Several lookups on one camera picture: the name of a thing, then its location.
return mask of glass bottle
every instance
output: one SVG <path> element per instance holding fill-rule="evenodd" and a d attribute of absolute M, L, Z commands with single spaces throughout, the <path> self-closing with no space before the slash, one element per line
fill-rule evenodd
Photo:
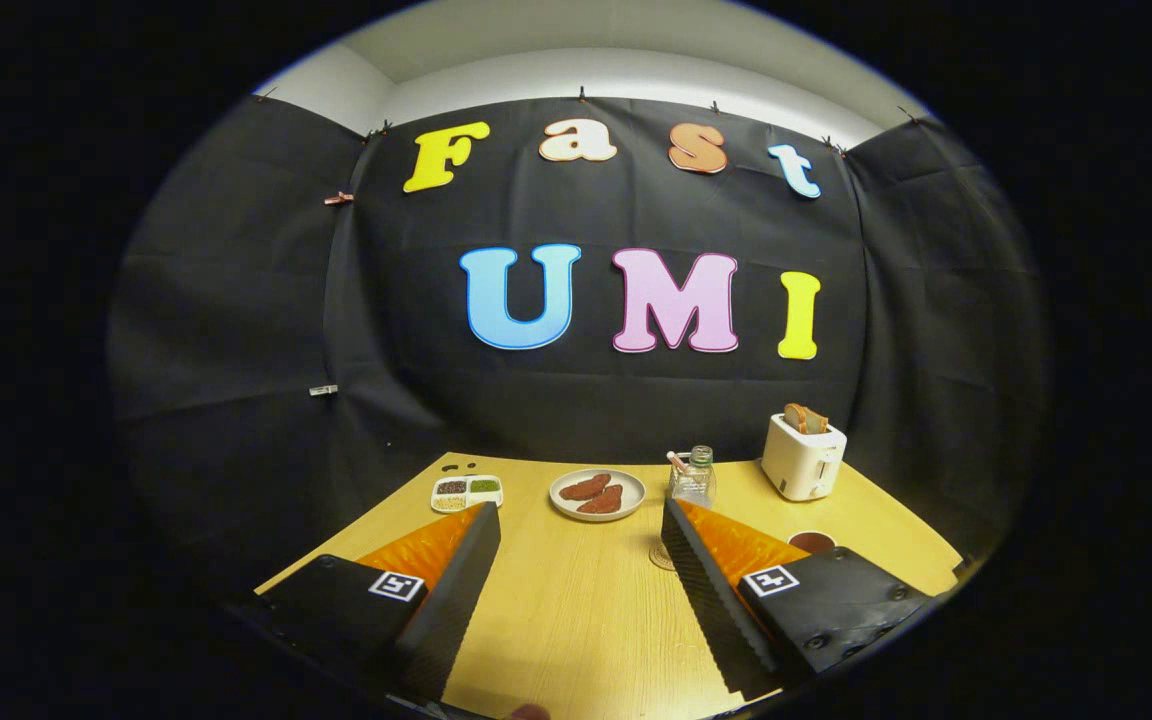
<path fill-rule="evenodd" d="M 679 473 L 673 497 L 713 510 L 718 483 L 714 473 L 714 452 L 708 446 L 698 445 L 687 456 L 687 471 Z"/>

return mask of white toaster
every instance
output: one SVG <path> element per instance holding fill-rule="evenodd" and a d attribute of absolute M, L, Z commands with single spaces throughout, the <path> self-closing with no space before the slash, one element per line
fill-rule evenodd
<path fill-rule="evenodd" d="M 785 414 L 772 415 L 763 471 L 787 500 L 817 500 L 833 492 L 847 435 L 826 424 L 826 432 L 803 434 L 785 423 Z"/>

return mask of brown cup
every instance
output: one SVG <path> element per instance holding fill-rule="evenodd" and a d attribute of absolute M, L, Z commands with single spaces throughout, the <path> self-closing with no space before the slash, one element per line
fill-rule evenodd
<path fill-rule="evenodd" d="M 818 533 L 814 530 L 804 530 L 804 532 L 795 533 L 790 538 L 790 544 L 805 552 L 824 552 L 827 550 L 833 550 L 838 543 L 833 541 L 832 537 L 826 533 Z"/>

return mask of pink letter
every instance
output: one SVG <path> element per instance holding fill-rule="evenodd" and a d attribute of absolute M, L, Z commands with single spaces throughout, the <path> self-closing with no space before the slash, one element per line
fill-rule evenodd
<path fill-rule="evenodd" d="M 682 333 L 691 324 L 692 314 L 698 314 L 696 332 L 687 339 L 692 350 L 736 350 L 736 334 L 732 333 L 735 258 L 705 252 L 692 263 L 682 290 L 673 283 L 655 250 L 627 247 L 612 256 L 612 264 L 626 271 L 626 328 L 612 339 L 617 350 L 645 353 L 655 347 L 655 336 L 649 332 L 649 310 L 672 350 L 682 343 Z"/>

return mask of letter u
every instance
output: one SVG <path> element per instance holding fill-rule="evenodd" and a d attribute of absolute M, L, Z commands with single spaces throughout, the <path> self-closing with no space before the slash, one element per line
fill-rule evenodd
<path fill-rule="evenodd" d="M 573 318 L 573 264 L 579 259 L 579 247 L 539 245 L 531 251 L 531 259 L 544 267 L 545 309 L 530 323 L 513 319 L 506 301 L 509 266 L 517 259 L 508 247 L 484 247 L 461 256 L 461 268 L 468 274 L 470 331 L 502 350 L 550 344 L 567 332 Z"/>

